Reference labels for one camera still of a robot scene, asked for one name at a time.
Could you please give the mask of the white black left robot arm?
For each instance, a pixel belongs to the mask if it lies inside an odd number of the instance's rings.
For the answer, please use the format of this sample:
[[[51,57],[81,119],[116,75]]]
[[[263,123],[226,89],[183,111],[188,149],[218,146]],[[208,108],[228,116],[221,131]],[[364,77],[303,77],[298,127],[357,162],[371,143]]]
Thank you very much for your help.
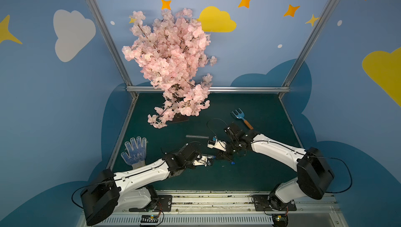
[[[152,164],[126,172],[103,170],[87,186],[78,189],[86,225],[95,226],[116,211],[150,210],[159,197],[151,183],[181,175],[197,166],[211,166],[214,156],[202,154],[192,143],[176,153],[166,153]]]

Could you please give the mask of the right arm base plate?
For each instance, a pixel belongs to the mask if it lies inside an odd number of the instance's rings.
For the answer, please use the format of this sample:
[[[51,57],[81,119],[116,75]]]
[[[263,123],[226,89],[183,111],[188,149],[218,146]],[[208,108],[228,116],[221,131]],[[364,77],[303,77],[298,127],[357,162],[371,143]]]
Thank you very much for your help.
[[[283,203],[276,196],[272,198],[270,195],[252,195],[251,202],[254,204],[256,211],[296,211],[297,207],[295,202],[292,200],[289,203]]]

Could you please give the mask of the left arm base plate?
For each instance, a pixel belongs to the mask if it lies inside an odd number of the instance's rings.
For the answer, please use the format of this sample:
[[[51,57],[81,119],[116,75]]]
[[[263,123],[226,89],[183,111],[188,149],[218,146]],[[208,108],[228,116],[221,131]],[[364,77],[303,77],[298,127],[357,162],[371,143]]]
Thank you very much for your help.
[[[130,208],[129,212],[170,212],[172,206],[172,196],[162,195],[156,198],[151,198],[151,201],[144,208]]]

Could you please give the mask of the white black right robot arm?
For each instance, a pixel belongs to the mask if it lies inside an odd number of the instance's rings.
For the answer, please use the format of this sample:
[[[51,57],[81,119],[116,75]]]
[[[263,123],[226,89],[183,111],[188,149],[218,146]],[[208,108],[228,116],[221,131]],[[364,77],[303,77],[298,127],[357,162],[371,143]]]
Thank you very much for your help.
[[[218,150],[217,160],[233,162],[236,154],[244,157],[253,152],[274,159],[297,174],[286,183],[278,183],[263,199],[255,201],[256,205],[272,211],[284,211],[298,198],[320,200],[328,193],[335,174],[328,163],[329,158],[319,149],[296,148],[261,134],[251,125],[247,127],[248,131],[243,131],[231,123],[224,128],[229,141],[214,136],[208,142],[209,148]]]

